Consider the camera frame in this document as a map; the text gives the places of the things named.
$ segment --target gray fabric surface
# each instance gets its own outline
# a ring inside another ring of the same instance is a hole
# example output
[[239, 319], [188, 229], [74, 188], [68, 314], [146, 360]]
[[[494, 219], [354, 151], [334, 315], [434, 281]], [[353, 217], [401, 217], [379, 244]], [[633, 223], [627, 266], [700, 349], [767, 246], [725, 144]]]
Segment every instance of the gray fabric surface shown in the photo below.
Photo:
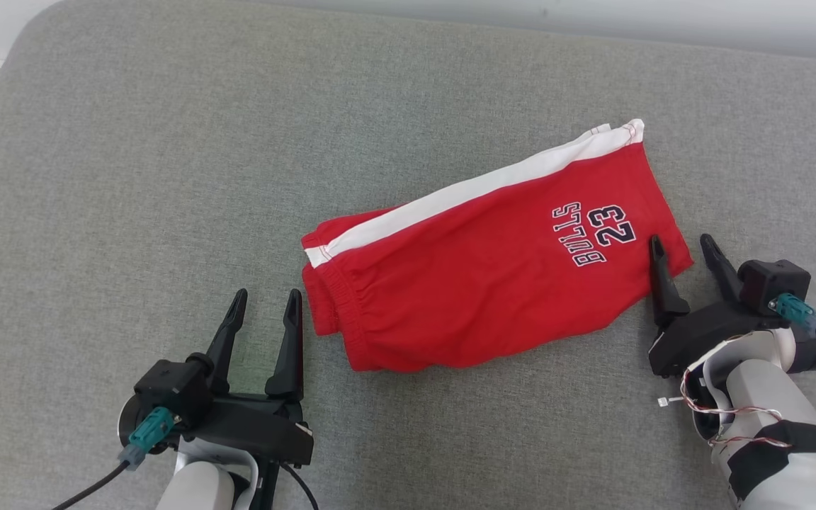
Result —
[[[0, 509], [52, 506], [120, 450], [156, 361], [204, 349], [235, 290], [233, 390], [262, 388], [300, 236], [645, 120], [700, 257], [813, 274], [816, 61], [255, 4], [58, 4], [0, 76]], [[702, 265], [678, 278], [717, 298]], [[324, 509], [725, 508], [644, 301], [607, 329], [478, 368], [350, 371], [307, 328]], [[796, 377], [816, 404], [816, 373]], [[79, 508], [155, 506], [173, 455]], [[285, 475], [278, 508], [307, 508]]]

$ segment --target gray table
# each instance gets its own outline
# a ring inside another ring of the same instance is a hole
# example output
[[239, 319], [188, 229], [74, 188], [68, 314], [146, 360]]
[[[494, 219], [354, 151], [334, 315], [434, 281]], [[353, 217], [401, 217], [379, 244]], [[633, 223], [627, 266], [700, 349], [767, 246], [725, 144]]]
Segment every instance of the gray table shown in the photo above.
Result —
[[[734, 261], [791, 259], [816, 304], [816, 60], [256, 4], [46, 11], [0, 76], [0, 508], [110, 470], [132, 384], [204, 349], [239, 287], [230, 377], [260, 390], [321, 220], [635, 117], [693, 254], [711, 232]], [[678, 282], [717, 298], [700, 264]], [[726, 507], [686, 411], [655, 403], [674, 384], [651, 375], [652, 334], [644, 301], [582, 338], [399, 375], [353, 373], [308, 327], [303, 475], [324, 509]], [[816, 373], [796, 380], [816, 404]], [[152, 508], [171, 465], [80, 507]], [[307, 508], [280, 483], [278, 508]]]

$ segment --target black strip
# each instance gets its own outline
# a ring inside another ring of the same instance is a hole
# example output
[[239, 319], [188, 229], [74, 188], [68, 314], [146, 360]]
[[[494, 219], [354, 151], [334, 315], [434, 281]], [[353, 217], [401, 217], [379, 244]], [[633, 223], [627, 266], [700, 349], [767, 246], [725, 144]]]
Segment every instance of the black strip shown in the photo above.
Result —
[[759, 430], [755, 438], [789, 443], [779, 448], [768, 443], [748, 443], [729, 459], [729, 486], [744, 501], [757, 485], [789, 465], [789, 454], [816, 454], [816, 425], [783, 420]]

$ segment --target red fabric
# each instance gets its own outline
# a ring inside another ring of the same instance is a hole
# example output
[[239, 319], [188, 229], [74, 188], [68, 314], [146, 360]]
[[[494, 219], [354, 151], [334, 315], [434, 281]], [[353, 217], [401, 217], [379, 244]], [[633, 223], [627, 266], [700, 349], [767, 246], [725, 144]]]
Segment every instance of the red fabric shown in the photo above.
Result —
[[[385, 212], [328, 220], [302, 244], [325, 245]], [[308, 264], [303, 276], [315, 330], [343, 333], [354, 370], [469, 367], [608, 326], [649, 293], [654, 234], [671, 274], [693, 263], [633, 143]]]

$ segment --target white wall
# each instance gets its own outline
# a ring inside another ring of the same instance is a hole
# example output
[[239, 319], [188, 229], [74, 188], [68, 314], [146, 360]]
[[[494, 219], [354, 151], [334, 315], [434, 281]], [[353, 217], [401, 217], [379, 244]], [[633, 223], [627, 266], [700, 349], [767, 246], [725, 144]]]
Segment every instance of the white wall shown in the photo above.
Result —
[[[55, 1], [0, 0], [0, 65], [20, 29]], [[269, 1], [291, 6], [816, 56], [816, 0]]]

